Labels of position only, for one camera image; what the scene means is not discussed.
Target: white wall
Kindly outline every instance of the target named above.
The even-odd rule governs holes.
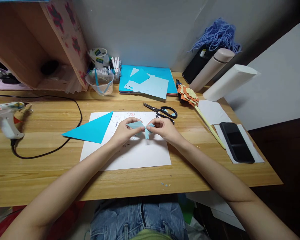
[[[300,118],[300,23],[248,66],[261,75],[226,96],[245,128]]]
[[[244,48],[297,1],[291,0],[74,0],[88,48],[104,47],[124,64],[182,72],[186,53],[214,20],[237,27]]]

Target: blue denim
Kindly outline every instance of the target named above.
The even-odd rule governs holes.
[[[92,240],[128,240],[151,229],[173,240],[188,240],[176,195],[111,199],[96,209],[91,222]]]

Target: tape roll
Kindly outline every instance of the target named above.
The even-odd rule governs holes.
[[[92,48],[89,51],[89,56],[96,68],[109,66],[108,51],[105,48]]]

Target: black scissor handle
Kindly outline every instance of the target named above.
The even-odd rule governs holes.
[[[169,118],[168,116],[166,116],[166,115],[163,115],[163,114],[160,114],[159,112],[157,112],[157,115],[156,115],[156,117],[157,116],[160,116],[160,117],[162,117],[162,118],[168,118],[172,123],[173,123],[173,125],[174,125],[174,120],[172,119],[172,118]]]
[[[167,113],[166,111],[164,111],[162,109],[169,109],[169,110],[171,110],[175,114],[175,116],[172,116],[171,114]],[[171,117],[171,118],[174,118],[174,119],[176,119],[177,116],[178,116],[176,110],[174,110],[172,107],[161,107],[161,109],[159,109],[159,111],[162,112],[162,113],[164,113],[168,117]]]

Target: wooden stick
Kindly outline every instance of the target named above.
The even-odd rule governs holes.
[[[211,127],[211,125],[209,124],[209,122],[207,121],[207,119],[204,117],[204,115],[202,114],[202,112],[200,111],[200,109],[197,107],[197,105],[194,106],[194,108],[197,110],[197,112],[199,113],[199,115],[201,116],[201,118],[203,119],[203,121],[207,124],[210,132],[212,133],[212,135],[216,138],[216,140],[218,141],[218,143],[221,145],[221,147],[223,149],[226,149],[226,147],[224,146],[223,142],[221,141],[221,139],[219,138],[218,134],[214,131],[214,129]]]

